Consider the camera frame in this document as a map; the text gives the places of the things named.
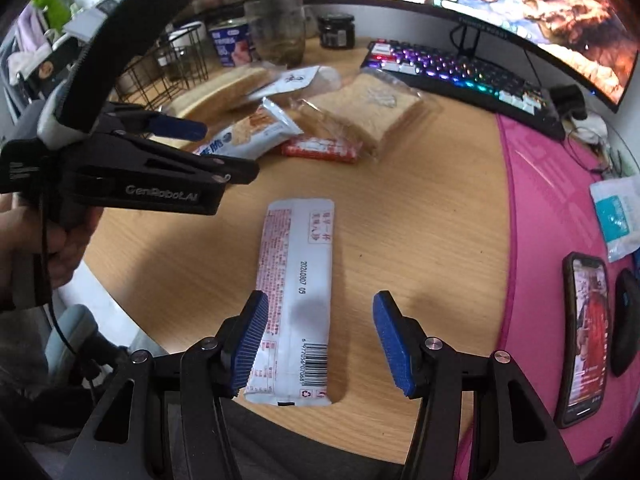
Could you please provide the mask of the person's left hand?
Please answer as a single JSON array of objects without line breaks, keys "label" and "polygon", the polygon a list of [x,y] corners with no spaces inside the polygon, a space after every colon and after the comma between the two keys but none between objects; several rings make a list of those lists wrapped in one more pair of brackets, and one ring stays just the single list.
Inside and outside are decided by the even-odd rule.
[{"label": "person's left hand", "polygon": [[[96,232],[104,209],[89,208],[79,226],[66,232],[49,223],[47,227],[48,270],[51,288],[66,285],[73,277],[85,255],[93,233]],[[13,194],[1,195],[1,305],[9,304],[12,296],[11,280],[13,255],[17,252],[41,252],[40,215],[19,204]]]}]

